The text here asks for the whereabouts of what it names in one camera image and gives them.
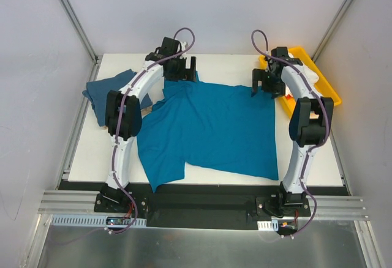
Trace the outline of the teal t-shirt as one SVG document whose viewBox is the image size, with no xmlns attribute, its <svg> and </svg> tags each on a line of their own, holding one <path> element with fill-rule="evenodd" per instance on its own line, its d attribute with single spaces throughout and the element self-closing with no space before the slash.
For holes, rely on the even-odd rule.
<svg viewBox="0 0 392 268">
<path fill-rule="evenodd" d="M 275 103 L 246 86 L 166 81 L 143 118 L 138 156 L 153 190 L 190 164 L 278 180 Z"/>
</svg>

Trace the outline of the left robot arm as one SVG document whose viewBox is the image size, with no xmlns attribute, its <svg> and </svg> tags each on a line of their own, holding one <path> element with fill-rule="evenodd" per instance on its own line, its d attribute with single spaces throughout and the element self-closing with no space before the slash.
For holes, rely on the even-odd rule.
<svg viewBox="0 0 392 268">
<path fill-rule="evenodd" d="M 124 191 L 129 184 L 132 144 L 142 126 L 141 101 L 162 78 L 196 80 L 196 57 L 192 56 L 190 67 L 186 67 L 186 52 L 193 44 L 164 37 L 161 46 L 145 57 L 141 71 L 122 88 L 107 94 L 105 126 L 112 155 L 107 179 L 96 197 L 95 212 L 131 212 L 137 206 Z"/>
</svg>

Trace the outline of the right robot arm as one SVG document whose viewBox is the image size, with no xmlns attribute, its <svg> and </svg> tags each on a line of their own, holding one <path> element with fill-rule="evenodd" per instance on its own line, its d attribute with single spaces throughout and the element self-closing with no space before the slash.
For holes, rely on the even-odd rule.
<svg viewBox="0 0 392 268">
<path fill-rule="evenodd" d="M 295 99 L 288 125 L 293 142 L 288 170 L 278 193 L 262 204 L 265 213 L 282 218 L 307 204 L 307 177 L 315 154 L 330 135 L 334 102 L 316 90 L 305 74 L 303 62 L 290 57 L 286 47 L 272 49 L 265 60 L 265 69 L 252 71 L 251 94 L 263 91 L 275 99 L 285 96 L 289 89 Z"/>
</svg>

